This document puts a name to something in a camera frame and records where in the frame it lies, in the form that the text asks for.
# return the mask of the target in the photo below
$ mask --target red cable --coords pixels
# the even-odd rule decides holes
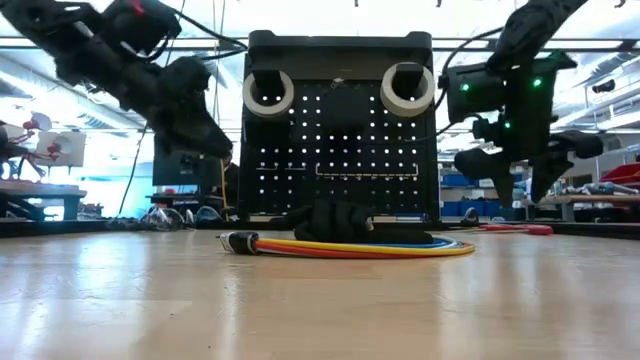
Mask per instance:
[[[415,259],[426,256],[419,255],[394,255],[394,254],[377,254],[377,253],[364,253],[353,251],[336,251],[336,250],[323,250],[323,249],[309,249],[296,246],[276,245],[270,243],[263,243],[260,240],[256,241],[256,248],[258,250],[265,250],[268,252],[279,251],[292,253],[295,255],[306,257],[320,257],[320,258],[335,258],[335,259]]]

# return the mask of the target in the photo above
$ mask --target white tape roll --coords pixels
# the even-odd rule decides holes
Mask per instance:
[[[275,105],[264,106],[258,104],[254,97],[254,94],[258,91],[256,79],[253,77],[253,74],[247,76],[242,85],[242,99],[247,109],[256,116],[267,119],[283,115],[289,111],[294,99],[293,81],[282,71],[280,71],[280,79],[282,79],[282,86],[284,86],[282,99]]]
[[[393,83],[393,77],[396,75],[396,70],[400,64],[415,63],[398,63],[387,69],[384,73],[382,84],[380,86],[380,100],[382,100],[382,104],[387,108],[387,110],[396,116],[406,118],[418,116],[425,112],[433,102],[433,97],[436,93],[436,83],[433,79],[433,74],[429,69],[423,66],[422,79],[420,79],[420,83],[418,84],[422,95],[415,99],[415,101],[405,100],[398,96],[391,86]]]

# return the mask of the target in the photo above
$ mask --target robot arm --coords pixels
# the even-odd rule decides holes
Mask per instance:
[[[196,57],[166,68],[153,63],[181,27],[159,0],[114,0],[98,13],[90,4],[0,0],[2,15],[51,55],[60,79],[90,83],[142,115],[166,151],[226,157],[231,141],[206,110],[210,73]],[[148,57],[160,46],[160,51]]]
[[[494,72],[531,62],[588,0],[530,0],[509,16],[487,67]]]
[[[501,152],[487,154],[479,148],[460,151],[455,165],[468,177],[491,178],[501,204],[511,207],[514,161],[528,160],[533,167],[532,200],[571,168],[567,153],[580,158],[602,153],[596,135],[579,131],[550,134],[557,120],[552,114],[557,72],[577,64],[563,52],[536,59],[544,44],[587,0],[530,0],[507,20],[494,54],[486,63],[446,69],[449,121],[461,122],[487,111],[498,111],[498,121],[473,124],[476,139],[492,141]]]

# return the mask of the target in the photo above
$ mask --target table surface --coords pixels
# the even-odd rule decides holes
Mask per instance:
[[[523,205],[533,205],[529,199],[521,200]],[[640,195],[559,195],[545,196],[538,205],[571,204],[571,203],[595,203],[595,202],[620,202],[640,203]]]
[[[226,254],[217,234],[0,240],[0,353],[565,360],[640,350],[637,241],[458,234],[474,254],[316,260]]]
[[[28,181],[0,180],[0,191],[15,196],[80,196],[87,192],[77,185],[37,184]]]

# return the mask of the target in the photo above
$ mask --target red object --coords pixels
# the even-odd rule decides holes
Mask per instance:
[[[419,255],[394,255],[394,254],[376,254],[376,253],[364,253],[355,251],[336,251],[336,250],[322,250],[322,249],[309,249],[296,246],[285,246],[263,243],[260,240],[256,242],[256,248],[258,250],[265,250],[265,252],[277,251],[287,254],[295,254],[305,257],[317,257],[317,258],[335,258],[335,259],[415,259],[424,256]]]
[[[553,228],[547,225],[504,225],[504,224],[488,224],[480,225],[480,229],[485,231],[504,231],[504,232],[526,232],[531,235],[553,235]]]
[[[600,179],[600,182],[607,181],[640,189],[640,163],[618,166]]]
[[[144,8],[142,7],[140,0],[132,0],[131,6],[133,7],[133,11],[136,13],[136,15],[138,16],[144,15]]]

